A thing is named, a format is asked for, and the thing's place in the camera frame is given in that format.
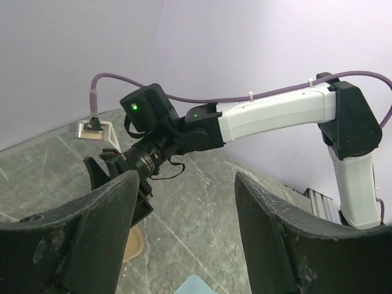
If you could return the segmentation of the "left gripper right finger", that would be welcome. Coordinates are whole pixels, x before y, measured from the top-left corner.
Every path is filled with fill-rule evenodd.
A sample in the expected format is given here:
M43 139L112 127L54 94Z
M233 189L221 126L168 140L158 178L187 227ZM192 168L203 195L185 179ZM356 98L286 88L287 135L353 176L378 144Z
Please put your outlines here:
M315 217L240 172L235 200L252 293L391 292L391 227Z

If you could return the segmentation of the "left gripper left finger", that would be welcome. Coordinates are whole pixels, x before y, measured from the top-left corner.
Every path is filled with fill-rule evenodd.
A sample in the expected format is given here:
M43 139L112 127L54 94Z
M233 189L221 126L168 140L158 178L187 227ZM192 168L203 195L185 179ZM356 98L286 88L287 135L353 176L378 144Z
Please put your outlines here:
M127 171L18 222L1 223L2 293L114 293L139 187Z

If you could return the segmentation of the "pink glasses case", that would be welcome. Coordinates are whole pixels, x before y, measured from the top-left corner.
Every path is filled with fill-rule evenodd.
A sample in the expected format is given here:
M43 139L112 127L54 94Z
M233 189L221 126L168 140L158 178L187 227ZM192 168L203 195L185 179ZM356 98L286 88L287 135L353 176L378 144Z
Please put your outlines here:
M144 245L145 241L141 230L137 226L132 227L129 231L122 263L138 257L143 252Z

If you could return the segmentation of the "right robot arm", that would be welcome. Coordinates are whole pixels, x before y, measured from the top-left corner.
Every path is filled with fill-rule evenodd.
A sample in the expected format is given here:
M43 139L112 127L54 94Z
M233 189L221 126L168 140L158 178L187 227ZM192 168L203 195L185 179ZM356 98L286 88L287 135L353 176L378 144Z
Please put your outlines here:
M112 124L98 117L99 77L94 77L89 92L91 117L80 122L78 136L109 141L111 148L100 154L106 168L92 157L84 159L91 187L97 189L128 170L137 171L140 186L132 221L137 224L153 210L147 201L149 180L159 179L160 166L173 156L315 123L334 165L341 220L359 230L382 225L385 206L376 196L373 152L382 140L385 122L377 121L360 88L344 76L324 72L306 83L260 94L195 100L182 117L173 106L175 96L156 83L139 85L120 101L126 114L124 128L136 139L127 151L121 151Z

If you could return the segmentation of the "light blue cleaning cloth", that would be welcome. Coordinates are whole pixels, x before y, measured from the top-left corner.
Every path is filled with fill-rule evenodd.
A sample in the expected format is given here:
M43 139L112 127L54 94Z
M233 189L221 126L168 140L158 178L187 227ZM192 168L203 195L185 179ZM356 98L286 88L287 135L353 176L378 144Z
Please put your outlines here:
M216 294L198 275L190 275L174 292L174 294Z

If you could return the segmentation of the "aluminium rail frame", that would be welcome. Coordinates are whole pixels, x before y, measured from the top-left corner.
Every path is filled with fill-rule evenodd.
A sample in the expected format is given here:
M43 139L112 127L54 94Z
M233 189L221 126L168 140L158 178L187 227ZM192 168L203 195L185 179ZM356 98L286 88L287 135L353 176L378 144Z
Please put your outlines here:
M348 226L341 216L340 206L332 198L311 188L300 193L286 185L283 185L281 192L280 198L308 214L338 225Z

